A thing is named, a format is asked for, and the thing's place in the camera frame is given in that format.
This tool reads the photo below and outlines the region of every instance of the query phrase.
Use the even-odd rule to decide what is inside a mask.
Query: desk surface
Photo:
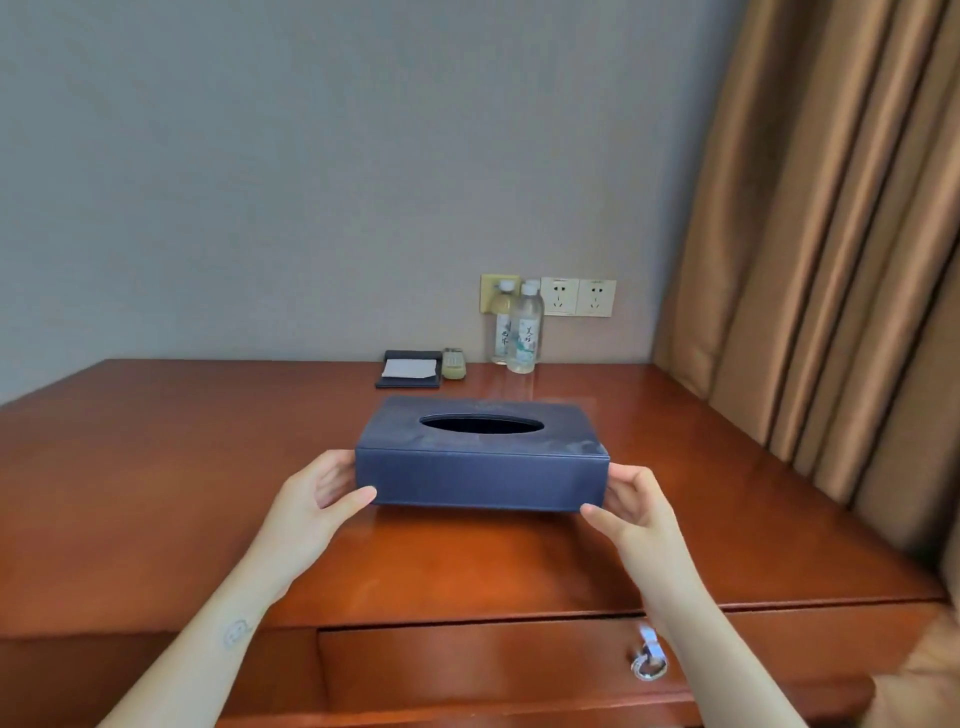
[[[376,363],[113,360],[0,407],[0,637],[176,630],[283,479],[350,448]],[[844,509],[654,367],[468,366],[427,397],[579,404],[648,465],[727,609],[944,596]],[[369,508],[266,626],[637,614],[577,515]]]

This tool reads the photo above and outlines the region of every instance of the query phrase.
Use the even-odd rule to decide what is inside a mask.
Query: plastic bottle
[[[537,366],[540,323],[543,321],[543,299],[537,282],[525,280],[520,298],[510,314],[510,344],[507,346],[507,369],[519,375],[530,374]]]
[[[507,363],[507,345],[510,343],[510,311],[516,303],[514,289],[516,284],[504,279],[497,284],[500,292],[493,297],[490,311],[496,314],[496,326],[493,328],[493,356],[494,364]]]
[[[533,283],[537,288],[537,300],[540,302],[540,310],[546,311],[546,305],[543,303],[543,295],[540,293],[540,279],[527,279],[528,283]],[[537,363],[540,363],[540,352],[543,351],[543,319],[540,319],[540,336],[537,338]]]

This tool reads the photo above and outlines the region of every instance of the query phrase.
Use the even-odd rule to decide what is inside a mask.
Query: black notepad holder
[[[422,379],[410,379],[406,376],[382,376],[375,383],[377,389],[438,389],[440,387],[440,369],[444,362],[443,352],[406,352],[400,349],[387,349],[383,355],[384,363],[387,359],[434,359],[437,362],[437,373],[425,376]]]

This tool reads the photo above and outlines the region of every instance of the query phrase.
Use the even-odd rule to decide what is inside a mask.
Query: forearm
[[[206,728],[216,723],[270,599],[244,578],[242,565],[101,723]]]
[[[705,728],[805,728],[706,591],[674,613],[669,631]]]

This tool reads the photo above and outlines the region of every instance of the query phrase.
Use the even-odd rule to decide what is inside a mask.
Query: wall socket
[[[577,296],[576,316],[612,316],[615,280],[583,279]]]
[[[544,316],[575,316],[577,313],[578,279],[540,279]]]

